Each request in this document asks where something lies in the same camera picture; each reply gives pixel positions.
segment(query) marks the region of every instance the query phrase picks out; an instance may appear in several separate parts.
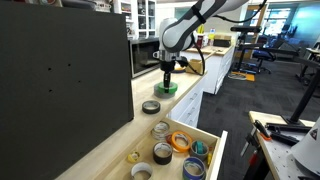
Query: black chair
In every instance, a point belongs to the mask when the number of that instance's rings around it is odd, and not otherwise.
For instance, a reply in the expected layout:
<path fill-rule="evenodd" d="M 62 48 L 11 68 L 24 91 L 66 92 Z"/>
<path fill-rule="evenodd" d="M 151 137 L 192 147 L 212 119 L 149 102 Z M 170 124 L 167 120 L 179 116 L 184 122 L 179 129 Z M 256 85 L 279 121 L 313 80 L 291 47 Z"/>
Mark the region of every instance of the black chair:
<path fill-rule="evenodd" d="M 264 36 L 259 37 L 259 39 L 258 39 L 259 43 L 264 43 L 267 41 L 268 41 L 268 39 L 266 39 L 266 37 L 264 37 Z M 272 41 L 270 47 L 275 48 L 275 49 L 279 49 L 282 44 L 283 44 L 283 40 L 275 39 L 274 41 Z M 257 61 L 259 62 L 258 65 L 252 66 L 253 68 L 256 69 L 257 73 L 260 73 L 261 70 L 263 70 L 263 71 L 268 71 L 268 73 L 271 74 L 271 70 L 266 67 L 263 67 L 262 63 L 263 63 L 263 61 L 271 61 L 271 62 L 275 61 L 277 59 L 276 54 L 273 54 L 273 53 L 270 53 L 267 51 L 262 51 L 262 50 L 254 50 L 252 53 L 252 57 L 257 58 Z"/>

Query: black panel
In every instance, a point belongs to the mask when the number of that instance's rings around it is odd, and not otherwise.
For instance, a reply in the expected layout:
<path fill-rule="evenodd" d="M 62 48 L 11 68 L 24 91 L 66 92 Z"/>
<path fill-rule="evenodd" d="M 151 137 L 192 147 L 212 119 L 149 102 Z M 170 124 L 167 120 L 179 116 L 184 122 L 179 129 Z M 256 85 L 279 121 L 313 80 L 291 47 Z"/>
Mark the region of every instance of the black panel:
<path fill-rule="evenodd" d="M 133 118 L 125 17 L 0 1 L 0 179 L 53 179 Z"/>

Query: robotic arm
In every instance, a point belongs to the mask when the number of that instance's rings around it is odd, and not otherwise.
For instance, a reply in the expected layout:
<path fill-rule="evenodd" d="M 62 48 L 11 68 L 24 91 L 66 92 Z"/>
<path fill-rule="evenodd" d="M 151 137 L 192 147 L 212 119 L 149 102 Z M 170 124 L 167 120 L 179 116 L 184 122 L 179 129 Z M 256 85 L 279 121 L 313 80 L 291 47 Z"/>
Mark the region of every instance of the robotic arm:
<path fill-rule="evenodd" d="M 164 93 L 169 92 L 170 73 L 174 70 L 175 61 L 187 66 L 186 58 L 180 57 L 179 52 L 188 49 L 193 44 L 192 32 L 209 17 L 234 10 L 248 0 L 199 0 L 179 20 L 164 19 L 160 24 L 159 59 L 161 70 L 165 72 L 163 79 Z"/>

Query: open drawer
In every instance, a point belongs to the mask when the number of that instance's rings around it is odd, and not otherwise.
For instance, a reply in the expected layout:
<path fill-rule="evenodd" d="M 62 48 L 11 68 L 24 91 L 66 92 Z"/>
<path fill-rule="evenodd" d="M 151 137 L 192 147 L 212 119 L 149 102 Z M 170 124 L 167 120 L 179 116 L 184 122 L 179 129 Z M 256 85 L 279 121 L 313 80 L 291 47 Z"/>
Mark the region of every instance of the open drawer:
<path fill-rule="evenodd" d="M 201 140 L 208 146 L 214 147 L 213 149 L 213 155 L 212 160 L 210 163 L 210 166 L 207 165 L 207 162 L 205 161 L 206 165 L 206 179 L 217 179 L 220 163 L 224 151 L 225 142 L 227 139 L 227 132 L 223 131 L 221 137 L 214 136 L 212 134 L 209 134 L 207 132 L 201 131 L 199 129 L 186 126 L 180 122 L 173 121 L 171 119 L 165 118 L 162 121 L 168 123 L 170 125 L 170 133 L 181 130 L 186 133 L 188 133 L 193 140 Z M 189 153 L 178 153 L 173 152 L 172 160 L 167 165 L 158 165 L 153 160 L 153 147 L 154 145 L 159 142 L 158 140 L 154 139 L 151 135 L 151 132 L 148 133 L 146 136 L 142 137 L 141 140 L 135 145 L 129 145 L 126 149 L 123 149 L 123 151 L 126 152 L 126 154 L 129 154 L 132 151 L 137 151 L 140 153 L 140 158 L 138 159 L 138 162 L 146 162 L 152 166 L 153 173 L 152 173 L 152 179 L 158 180 L 158 179 L 183 179 L 182 177 L 182 166 L 184 160 L 189 157 Z M 127 157 L 123 156 L 119 159 L 119 162 L 110 163 L 114 165 L 112 168 L 107 168 L 102 174 L 98 176 L 98 179 L 105 179 L 105 180 L 122 180 L 122 179 L 131 179 L 131 168 L 136 163 L 130 163 L 127 161 Z"/>

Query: green tape roll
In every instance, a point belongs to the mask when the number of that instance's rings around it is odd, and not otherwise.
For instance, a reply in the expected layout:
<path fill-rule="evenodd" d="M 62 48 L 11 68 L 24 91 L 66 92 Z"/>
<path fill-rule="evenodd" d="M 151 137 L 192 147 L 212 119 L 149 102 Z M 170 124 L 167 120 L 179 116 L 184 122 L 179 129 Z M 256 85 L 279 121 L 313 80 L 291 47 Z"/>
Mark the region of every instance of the green tape roll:
<path fill-rule="evenodd" d="M 165 93 L 164 92 L 164 85 L 163 85 L 163 82 L 159 83 L 158 84 L 158 91 L 160 93 Z M 178 90 L 178 85 L 174 82 L 170 82 L 170 85 L 169 85 L 169 94 L 174 94 L 176 91 Z"/>

